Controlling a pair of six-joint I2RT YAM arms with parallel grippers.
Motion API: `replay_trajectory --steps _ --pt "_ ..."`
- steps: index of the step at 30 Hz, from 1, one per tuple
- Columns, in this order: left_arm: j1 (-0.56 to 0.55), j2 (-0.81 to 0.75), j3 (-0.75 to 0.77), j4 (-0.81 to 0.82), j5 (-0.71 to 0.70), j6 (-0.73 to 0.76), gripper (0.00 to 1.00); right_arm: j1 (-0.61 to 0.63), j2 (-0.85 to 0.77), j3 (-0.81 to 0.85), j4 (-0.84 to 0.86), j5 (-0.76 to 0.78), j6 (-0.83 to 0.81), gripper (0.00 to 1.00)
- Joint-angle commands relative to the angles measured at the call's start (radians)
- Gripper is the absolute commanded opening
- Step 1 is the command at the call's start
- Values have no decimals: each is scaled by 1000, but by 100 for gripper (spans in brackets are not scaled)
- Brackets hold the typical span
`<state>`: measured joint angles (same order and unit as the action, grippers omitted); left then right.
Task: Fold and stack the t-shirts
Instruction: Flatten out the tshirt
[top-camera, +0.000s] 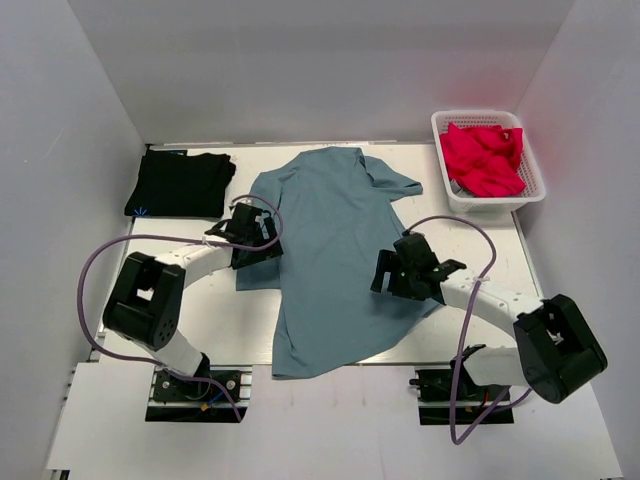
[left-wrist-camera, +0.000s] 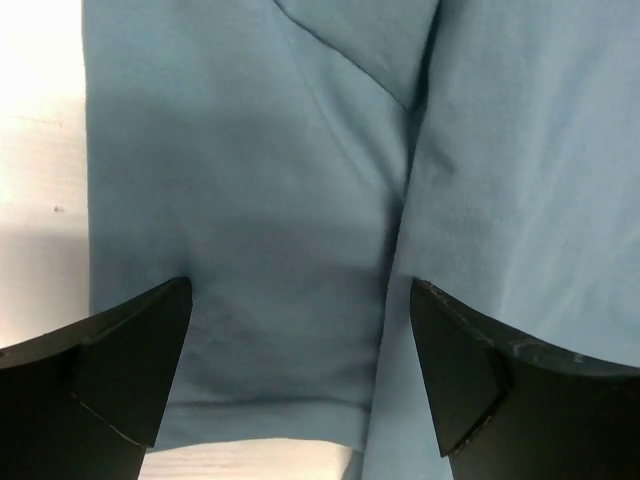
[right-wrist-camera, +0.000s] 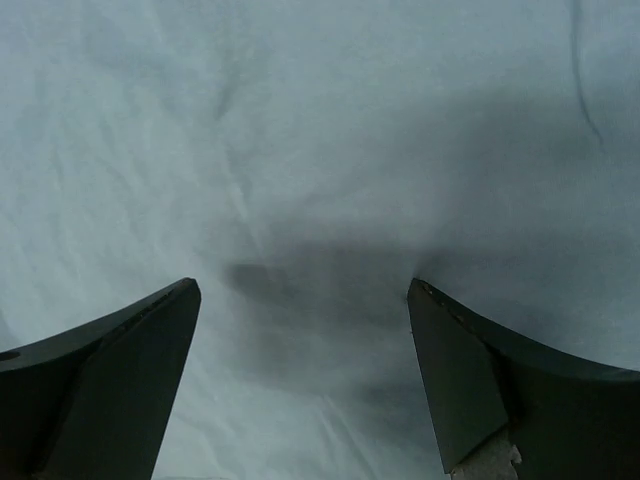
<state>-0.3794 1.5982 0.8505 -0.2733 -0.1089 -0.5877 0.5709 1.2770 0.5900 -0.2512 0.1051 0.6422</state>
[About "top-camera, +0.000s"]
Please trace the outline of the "teal blue t-shirt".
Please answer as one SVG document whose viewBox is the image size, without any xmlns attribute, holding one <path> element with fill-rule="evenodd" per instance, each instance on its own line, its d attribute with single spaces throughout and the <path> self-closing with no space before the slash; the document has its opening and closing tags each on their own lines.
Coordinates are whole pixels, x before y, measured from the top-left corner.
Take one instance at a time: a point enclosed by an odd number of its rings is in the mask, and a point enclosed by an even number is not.
<svg viewBox="0 0 640 480">
<path fill-rule="evenodd" d="M 242 268 L 239 291 L 278 289 L 272 374 L 312 378 L 394 347 L 437 306 L 376 294 L 378 254 L 404 227 L 394 201 L 421 183 L 359 148 L 328 147 L 263 172 L 251 194 L 284 220 L 282 256 Z"/>
</svg>

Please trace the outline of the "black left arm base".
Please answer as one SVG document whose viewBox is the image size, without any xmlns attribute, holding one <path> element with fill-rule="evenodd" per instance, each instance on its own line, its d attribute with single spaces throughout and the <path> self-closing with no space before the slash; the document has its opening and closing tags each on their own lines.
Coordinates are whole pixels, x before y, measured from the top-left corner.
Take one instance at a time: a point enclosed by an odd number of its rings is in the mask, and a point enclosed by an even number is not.
<svg viewBox="0 0 640 480">
<path fill-rule="evenodd" d="M 240 417 L 225 393 L 207 382 L 185 382 L 156 369 L 152 376 L 145 421 L 155 423 L 239 423 L 249 406 L 252 369 L 248 366 L 210 368 L 208 376 L 229 393 Z"/>
</svg>

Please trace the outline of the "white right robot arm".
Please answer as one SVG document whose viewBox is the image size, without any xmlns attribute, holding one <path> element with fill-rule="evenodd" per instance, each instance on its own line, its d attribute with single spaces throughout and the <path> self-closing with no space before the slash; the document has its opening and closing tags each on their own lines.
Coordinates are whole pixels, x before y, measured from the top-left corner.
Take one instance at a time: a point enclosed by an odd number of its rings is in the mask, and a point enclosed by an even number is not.
<svg viewBox="0 0 640 480">
<path fill-rule="evenodd" d="M 457 260 L 441 262 L 418 233 L 379 252 L 371 289 L 460 309 L 514 340 L 512 347 L 465 346 L 454 357 L 452 388 L 466 399 L 487 386 L 517 386 L 559 404 L 608 367 L 604 350 L 570 297 L 539 299 L 481 278 Z"/>
</svg>

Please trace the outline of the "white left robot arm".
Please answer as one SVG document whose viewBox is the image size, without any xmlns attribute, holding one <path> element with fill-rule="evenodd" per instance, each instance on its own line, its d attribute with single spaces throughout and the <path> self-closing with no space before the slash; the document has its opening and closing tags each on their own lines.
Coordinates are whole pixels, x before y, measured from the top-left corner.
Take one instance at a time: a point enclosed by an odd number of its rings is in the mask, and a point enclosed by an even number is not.
<svg viewBox="0 0 640 480">
<path fill-rule="evenodd" d="M 210 363 L 179 331 L 184 290 L 217 271 L 281 256 L 281 226 L 274 211 L 239 203 L 229 219 L 198 240 L 187 240 L 183 247 L 161 255 L 130 254 L 106 303 L 104 326 L 169 370 L 188 398 L 202 398 L 211 387 Z"/>
</svg>

